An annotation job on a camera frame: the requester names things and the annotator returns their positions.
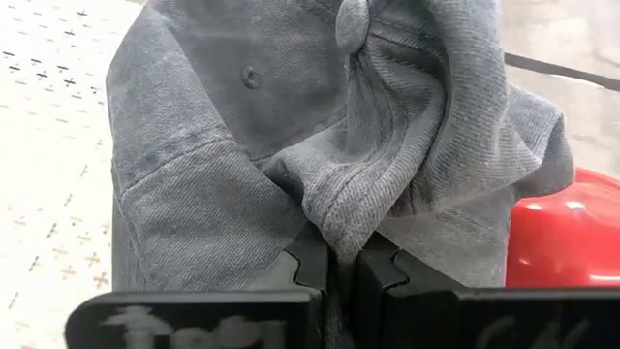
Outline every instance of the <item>denim fabric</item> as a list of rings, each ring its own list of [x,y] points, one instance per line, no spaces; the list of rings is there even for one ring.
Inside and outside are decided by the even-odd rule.
[[[511,207],[573,163],[563,114],[506,82],[499,8],[151,1],[108,73],[114,289],[242,289],[307,220],[343,270],[378,230],[502,285]]]

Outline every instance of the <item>patterned floor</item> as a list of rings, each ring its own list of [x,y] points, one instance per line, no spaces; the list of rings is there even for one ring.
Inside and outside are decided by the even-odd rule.
[[[69,312],[109,289],[104,80],[139,10],[0,1],[2,348],[64,347]]]
[[[609,1],[585,11],[577,0],[505,0],[507,50],[620,78],[593,58],[600,28],[581,15],[596,19]],[[68,313],[109,289],[104,78],[138,2],[0,0],[2,348],[63,348]],[[620,176],[618,93],[512,68],[509,77],[567,112],[577,164]]]

